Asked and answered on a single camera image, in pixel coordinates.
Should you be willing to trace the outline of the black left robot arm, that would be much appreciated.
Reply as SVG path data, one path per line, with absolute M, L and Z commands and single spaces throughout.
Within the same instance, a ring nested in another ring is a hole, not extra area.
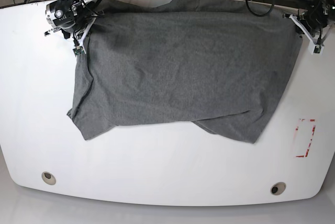
M 296 15 L 288 15 L 299 32 L 309 40 L 311 54 L 322 54 L 324 42 L 334 28 L 334 0 L 297 0 L 304 10 Z

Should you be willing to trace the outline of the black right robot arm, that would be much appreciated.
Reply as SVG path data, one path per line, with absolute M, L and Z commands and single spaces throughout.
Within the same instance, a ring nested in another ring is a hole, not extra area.
M 102 0 L 87 2 L 86 0 L 56 0 L 46 6 L 45 16 L 51 29 L 44 33 L 45 36 L 52 32 L 61 31 L 65 39 L 74 42 L 75 55 L 82 54 L 84 40 L 98 17 L 104 12 L 98 12 L 96 8 Z

